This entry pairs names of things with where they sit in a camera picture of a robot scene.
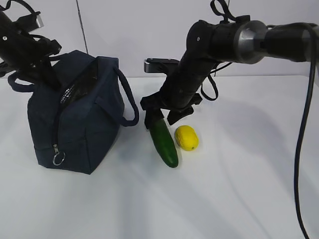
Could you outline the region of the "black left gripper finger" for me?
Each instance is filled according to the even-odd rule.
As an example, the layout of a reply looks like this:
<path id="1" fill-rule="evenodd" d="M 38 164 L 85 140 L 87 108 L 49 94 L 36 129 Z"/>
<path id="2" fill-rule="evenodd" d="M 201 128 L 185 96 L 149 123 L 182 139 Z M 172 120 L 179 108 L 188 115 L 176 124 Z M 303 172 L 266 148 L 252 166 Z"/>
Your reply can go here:
<path id="1" fill-rule="evenodd" d="M 41 62 L 41 74 L 43 76 L 43 81 L 52 89 L 59 89 L 61 84 L 57 79 L 56 73 L 51 65 L 48 58 Z"/>

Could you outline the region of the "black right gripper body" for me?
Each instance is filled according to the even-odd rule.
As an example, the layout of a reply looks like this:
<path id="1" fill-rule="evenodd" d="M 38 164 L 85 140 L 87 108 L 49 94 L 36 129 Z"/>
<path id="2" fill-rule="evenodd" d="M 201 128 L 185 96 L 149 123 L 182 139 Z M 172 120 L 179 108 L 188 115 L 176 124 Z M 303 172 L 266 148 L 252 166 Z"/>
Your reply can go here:
<path id="1" fill-rule="evenodd" d="M 182 112 L 192 105 L 199 105 L 202 97 L 194 91 L 187 91 L 177 83 L 165 82 L 159 91 L 142 97 L 141 107 L 146 110 L 165 109 Z"/>

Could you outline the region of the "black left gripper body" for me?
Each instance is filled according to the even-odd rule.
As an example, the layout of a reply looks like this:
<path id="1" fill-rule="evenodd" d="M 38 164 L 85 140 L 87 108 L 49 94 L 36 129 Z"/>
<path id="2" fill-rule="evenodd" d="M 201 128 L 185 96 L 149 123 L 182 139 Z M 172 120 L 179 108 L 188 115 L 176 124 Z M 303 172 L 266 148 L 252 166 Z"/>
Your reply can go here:
<path id="1" fill-rule="evenodd" d="M 0 75 L 17 71 L 26 74 L 35 74 L 42 78 L 41 62 L 51 55 L 60 53 L 62 46 L 57 40 L 46 37 L 33 38 L 0 38 Z"/>

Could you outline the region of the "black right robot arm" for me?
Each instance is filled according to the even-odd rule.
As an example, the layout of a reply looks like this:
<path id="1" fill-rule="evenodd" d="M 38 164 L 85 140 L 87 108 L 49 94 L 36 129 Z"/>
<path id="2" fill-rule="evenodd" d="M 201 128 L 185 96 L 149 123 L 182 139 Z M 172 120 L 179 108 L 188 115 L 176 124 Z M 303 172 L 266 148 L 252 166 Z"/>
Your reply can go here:
<path id="1" fill-rule="evenodd" d="M 199 20 L 187 34 L 180 60 L 145 60 L 145 72 L 166 75 L 159 91 L 141 100 L 145 126 L 150 129 L 162 119 L 162 110 L 169 111 L 169 124 L 191 115 L 203 99 L 199 87 L 221 63 L 256 64 L 265 57 L 309 62 L 319 57 L 318 47 L 312 47 L 318 41 L 319 27 L 313 23 L 268 27 L 257 20 L 216 25 Z"/>

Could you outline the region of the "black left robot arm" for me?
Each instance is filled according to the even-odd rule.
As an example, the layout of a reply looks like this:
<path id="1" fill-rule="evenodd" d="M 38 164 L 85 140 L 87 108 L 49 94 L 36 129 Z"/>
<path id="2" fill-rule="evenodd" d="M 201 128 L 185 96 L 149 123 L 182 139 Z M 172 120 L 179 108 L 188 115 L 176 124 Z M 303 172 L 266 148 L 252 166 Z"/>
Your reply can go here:
<path id="1" fill-rule="evenodd" d="M 5 11 L 10 9 L 9 0 L 6 6 L 0 7 L 0 76 L 11 73 L 7 80 L 16 92 L 33 92 L 36 84 L 46 84 L 54 90 L 61 87 L 51 62 L 58 59 L 62 46 L 56 40 L 42 35 L 31 34 L 43 26 L 40 12 L 35 11 L 27 2 L 16 2 L 25 7 L 29 14 L 12 21 Z"/>

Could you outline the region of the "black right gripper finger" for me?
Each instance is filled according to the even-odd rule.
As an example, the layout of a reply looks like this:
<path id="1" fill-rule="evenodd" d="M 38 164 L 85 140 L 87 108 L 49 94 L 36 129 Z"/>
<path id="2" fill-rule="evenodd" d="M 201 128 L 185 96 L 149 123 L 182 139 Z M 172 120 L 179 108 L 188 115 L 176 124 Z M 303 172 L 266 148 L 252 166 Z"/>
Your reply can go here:
<path id="1" fill-rule="evenodd" d="M 193 107 L 186 108 L 185 110 L 183 110 L 181 112 L 170 111 L 168 113 L 168 116 L 167 116 L 167 121 L 168 121 L 169 125 L 173 125 L 176 122 L 178 122 L 179 120 L 181 120 L 182 118 L 189 116 L 193 113 L 194 113 Z"/>
<path id="2" fill-rule="evenodd" d="M 145 127 L 147 130 L 151 129 L 154 124 L 164 118 L 161 109 L 147 109 L 145 115 Z"/>

